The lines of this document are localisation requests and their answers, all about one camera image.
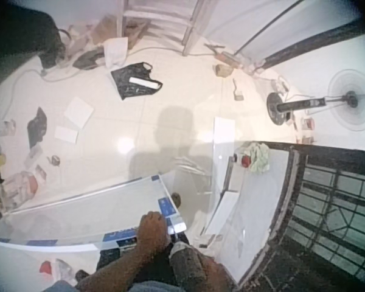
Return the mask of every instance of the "white wall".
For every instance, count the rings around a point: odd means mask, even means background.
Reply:
[[[323,47],[273,67],[303,94],[326,96],[333,76],[345,69],[365,74],[365,35]],[[365,150],[365,130],[350,131],[330,111],[313,115],[317,145]]]
[[[237,50],[296,0],[220,0],[205,37]],[[242,52],[253,61],[359,16],[344,0],[305,0],[259,35]]]

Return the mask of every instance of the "paper scrap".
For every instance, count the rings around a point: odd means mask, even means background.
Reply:
[[[54,137],[66,142],[75,144],[77,140],[78,131],[68,129],[65,127],[57,126],[55,128]]]
[[[91,117],[94,108],[84,102],[78,97],[74,97],[72,102],[69,104],[64,115],[72,123],[82,129],[85,126],[86,121]]]

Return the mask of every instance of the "white paper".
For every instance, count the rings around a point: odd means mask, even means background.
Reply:
[[[128,38],[110,38],[103,43],[105,66],[123,66],[128,48]]]
[[[153,89],[158,89],[160,87],[160,85],[158,83],[151,82],[151,81],[144,80],[144,79],[139,79],[139,78],[136,78],[136,77],[130,77],[130,79],[128,81],[130,83],[135,83],[135,84],[142,85],[142,86],[149,87],[149,88],[153,88]]]
[[[55,128],[54,137],[66,142],[75,144],[77,140],[78,131],[68,129],[65,127],[57,126]]]
[[[82,129],[86,123],[86,121],[91,117],[94,108],[84,102],[82,99],[78,97],[74,97],[72,102],[69,104],[66,109],[64,115],[67,117],[72,123]]]
[[[208,225],[206,234],[219,234],[239,198],[239,193],[225,192]]]

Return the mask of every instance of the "white panel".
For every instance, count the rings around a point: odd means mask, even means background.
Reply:
[[[289,152],[270,150],[270,170],[247,171],[237,208],[230,225],[224,227],[224,242],[217,256],[238,282],[264,247],[279,202],[287,171]]]

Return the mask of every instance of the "cable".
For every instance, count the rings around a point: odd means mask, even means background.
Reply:
[[[17,76],[17,78],[13,82],[13,85],[12,85],[12,88],[11,88],[11,99],[10,99],[9,105],[5,109],[4,114],[2,115],[1,119],[4,120],[5,117],[7,116],[8,111],[10,110],[10,108],[12,106],[12,103],[13,103],[13,97],[15,95],[15,87],[16,87],[16,84],[19,82],[20,78],[23,77],[26,73],[34,72],[34,73],[38,74],[38,76],[41,77],[43,81],[48,82],[48,83],[54,83],[54,82],[60,82],[60,81],[67,80],[67,79],[70,79],[72,77],[75,77],[76,75],[79,75],[79,73],[81,73],[82,71],[83,70],[78,70],[78,71],[76,71],[74,74],[72,74],[70,76],[67,76],[67,77],[61,78],[61,79],[56,79],[56,80],[49,80],[49,79],[44,78],[44,76],[42,76],[41,73],[39,73],[39,71],[36,70],[36,69],[27,69],[27,70],[23,71],[22,73],[20,73],[19,76]]]
[[[172,52],[176,52],[176,53],[180,53],[180,54],[183,53],[183,52],[181,52],[178,49],[171,49],[171,48],[168,48],[168,47],[144,47],[143,49],[139,49],[139,50],[136,50],[135,52],[129,53],[128,54],[128,57],[129,56],[132,56],[132,55],[134,55],[136,53],[142,52],[143,50],[150,50],[150,49],[170,50]],[[191,57],[200,57],[200,56],[214,56],[214,55],[213,54],[188,54],[188,56],[191,56]]]
[[[297,5],[299,5],[301,2],[303,2],[304,0],[298,0],[296,1],[294,4],[292,4],[291,6],[289,6],[287,9],[285,9],[282,13],[280,13],[279,15],[277,15],[275,18],[273,18],[266,26],[264,26],[262,29],[260,29],[255,35],[253,35],[245,44],[242,45],[241,48],[239,48],[239,50],[237,50],[234,53],[234,56],[236,56],[237,54],[239,54],[249,43],[251,43],[252,41],[255,40],[255,38],[257,38],[261,33],[263,33],[269,26],[271,26],[273,23],[275,23],[279,18],[281,18],[284,14],[286,14],[288,11],[292,10],[293,8],[295,8]]]

